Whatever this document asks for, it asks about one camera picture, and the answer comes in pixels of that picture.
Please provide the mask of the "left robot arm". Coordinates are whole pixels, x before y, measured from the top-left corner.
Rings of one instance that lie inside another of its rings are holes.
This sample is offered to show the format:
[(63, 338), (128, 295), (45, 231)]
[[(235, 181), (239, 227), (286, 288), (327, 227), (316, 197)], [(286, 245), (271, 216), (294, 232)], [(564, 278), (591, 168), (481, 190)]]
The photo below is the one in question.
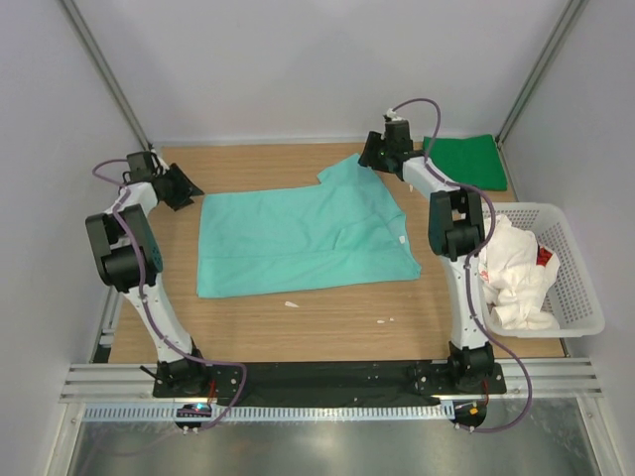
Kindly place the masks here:
[(156, 398), (200, 396), (209, 372), (191, 335), (179, 322), (163, 284), (164, 263), (148, 216), (164, 203), (178, 211), (202, 195), (175, 164), (153, 150), (132, 153), (115, 202), (85, 219), (85, 228), (102, 282), (136, 309), (154, 342), (157, 368), (141, 370), (154, 379)]

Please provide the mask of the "teal t-shirt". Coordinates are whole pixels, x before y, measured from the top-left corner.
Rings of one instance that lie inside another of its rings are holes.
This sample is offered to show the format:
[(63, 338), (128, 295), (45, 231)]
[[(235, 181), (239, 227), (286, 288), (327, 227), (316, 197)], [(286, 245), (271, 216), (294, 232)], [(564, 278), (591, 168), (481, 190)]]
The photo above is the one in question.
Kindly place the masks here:
[(352, 155), (315, 185), (207, 195), (197, 247), (199, 298), (414, 281), (406, 214)]

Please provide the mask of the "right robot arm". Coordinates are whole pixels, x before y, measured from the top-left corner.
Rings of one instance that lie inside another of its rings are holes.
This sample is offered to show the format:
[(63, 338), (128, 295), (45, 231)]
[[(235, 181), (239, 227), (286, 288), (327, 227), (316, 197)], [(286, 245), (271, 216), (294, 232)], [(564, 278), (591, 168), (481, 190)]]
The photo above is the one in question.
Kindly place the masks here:
[(485, 242), (482, 201), (472, 186), (444, 175), (414, 149), (407, 120), (385, 117), (382, 133), (368, 134), (359, 165), (396, 175), (428, 199), (428, 238), (444, 267), (452, 316), (447, 358), (451, 384), (478, 393), (494, 372), (494, 352), (484, 330), (484, 298), (477, 253)]

